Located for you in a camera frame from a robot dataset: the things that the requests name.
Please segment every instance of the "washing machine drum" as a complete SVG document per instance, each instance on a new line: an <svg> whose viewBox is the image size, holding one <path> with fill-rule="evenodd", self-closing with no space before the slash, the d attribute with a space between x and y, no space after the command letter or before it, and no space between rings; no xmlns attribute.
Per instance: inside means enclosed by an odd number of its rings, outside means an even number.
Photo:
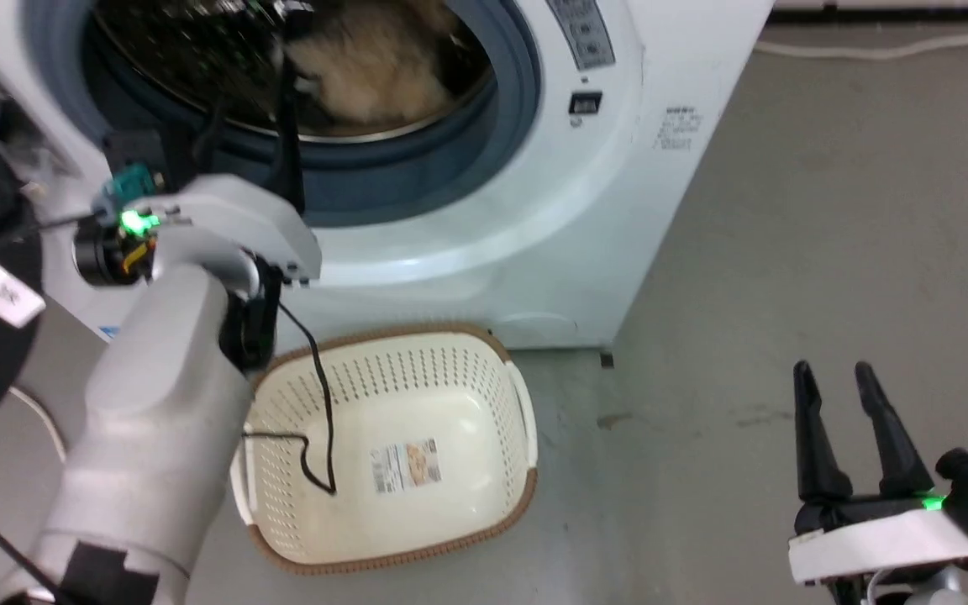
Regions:
<svg viewBox="0 0 968 605"><path fill-rule="evenodd" d="M316 3L316 18L321 7L345 10L337 3L355 1L365 0ZM295 3L28 0L24 33L51 95L93 142L112 129L160 122L198 127L225 93L231 111L215 170L260 182L276 146L271 57L288 4ZM447 5L461 23L434 39L446 92L439 110L355 122L302 94L312 226L397 221L457 202L495 176L526 138L539 106L540 64L514 0Z"/></svg>

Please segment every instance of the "black cable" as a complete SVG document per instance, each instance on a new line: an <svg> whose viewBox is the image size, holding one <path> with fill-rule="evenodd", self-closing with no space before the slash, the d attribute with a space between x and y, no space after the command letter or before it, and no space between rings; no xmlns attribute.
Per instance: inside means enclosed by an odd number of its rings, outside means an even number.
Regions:
<svg viewBox="0 0 968 605"><path fill-rule="evenodd" d="M73 223L80 223L81 221L84 221L85 218L92 217L95 217L95 214L92 214L92 212L85 212L84 214L73 214L70 217L55 218L54 221L49 221L47 223L26 223L17 227L16 229L8 231L7 234L0 236L0 249L11 245L16 240L27 239L35 234L41 233L41 231L66 227L72 225Z"/></svg>
<svg viewBox="0 0 968 605"><path fill-rule="evenodd" d="M338 487L334 484L334 403L331 401L331 386L327 383L327 372L324 371L324 364L320 363L319 360L319 345L316 344L315 337L312 336L311 332L308 332L307 327L304 327L304 324L299 322L298 318L293 317L293 313L286 308L283 302L279 302L279 308L286 314L289 321L292 321L293 325L296 325L304 333L304 337L308 338L308 347L312 349L312 363L316 368L319 386L324 390L324 411L327 413L326 485L308 468L308 437L293 433L245 433L242 437L246 439L300 439L304 443L304 449L301 450L301 472L303 472L304 477L313 486L319 487L328 495L335 495L338 493Z"/></svg>
<svg viewBox="0 0 968 605"><path fill-rule="evenodd" d="M37 581L40 586L47 589L47 592L49 592L50 595L55 598L55 602L61 602L62 605L76 605L73 600L66 597L66 594L62 592L61 587L50 581L50 578L47 577L43 571L40 571L39 567L35 566L35 563L32 562L30 558L20 554L20 552L14 548L12 544L10 544L10 540L5 539L3 534L0 534L0 549L5 552L7 556L10 556L10 559L12 559L17 566L20 566L20 568L24 570L24 573L32 576L34 581Z"/></svg>

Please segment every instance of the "green light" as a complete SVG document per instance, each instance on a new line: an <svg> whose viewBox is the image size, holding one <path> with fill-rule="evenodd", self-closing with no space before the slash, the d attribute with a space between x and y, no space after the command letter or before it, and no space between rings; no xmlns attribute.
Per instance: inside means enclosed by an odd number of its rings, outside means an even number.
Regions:
<svg viewBox="0 0 968 605"><path fill-rule="evenodd" d="M139 212L129 210L122 213L122 217L119 217L119 223L122 225L122 229L126 230L126 233L145 237L153 227L159 226L159 218L141 217Z"/></svg>
<svg viewBox="0 0 968 605"><path fill-rule="evenodd" d="M925 506L925 510L940 510L944 508L944 500L946 497L926 497L922 499L921 505Z"/></svg>

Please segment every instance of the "white plastic basket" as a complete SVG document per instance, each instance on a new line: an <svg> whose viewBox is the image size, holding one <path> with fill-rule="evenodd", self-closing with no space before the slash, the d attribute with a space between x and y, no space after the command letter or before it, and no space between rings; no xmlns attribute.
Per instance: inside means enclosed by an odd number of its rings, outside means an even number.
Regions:
<svg viewBox="0 0 968 605"><path fill-rule="evenodd" d="M320 345L334 401L330 497L301 471L303 443L243 441L231 468L238 512L286 571L345 573L490 539L528 508L537 429L521 372L484 330L423 326ZM308 350L257 383L247 432L308 436L327 457L323 390Z"/></svg>

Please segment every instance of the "front-loading washing machine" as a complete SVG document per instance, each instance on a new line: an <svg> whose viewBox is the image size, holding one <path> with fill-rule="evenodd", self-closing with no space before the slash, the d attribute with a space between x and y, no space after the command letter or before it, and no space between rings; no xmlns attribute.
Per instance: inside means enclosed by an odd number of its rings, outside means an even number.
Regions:
<svg viewBox="0 0 968 605"><path fill-rule="evenodd" d="M219 89L239 102L216 168L264 176L276 141L261 99L268 50L198 35L211 28L193 29L192 10L257 4L0 0L1 84L58 157L39 217L88 208L110 176L108 131L199 124ZM304 219L323 273L284 302L320 338L470 321L511 348L606 348L772 1L447 4L461 20L449 107L407 124L302 127ZM238 61L239 80L205 80L208 59ZM88 286L69 229L45 235L44 264L47 294L105 338L143 287ZM280 326L280 349L302 344Z"/></svg>

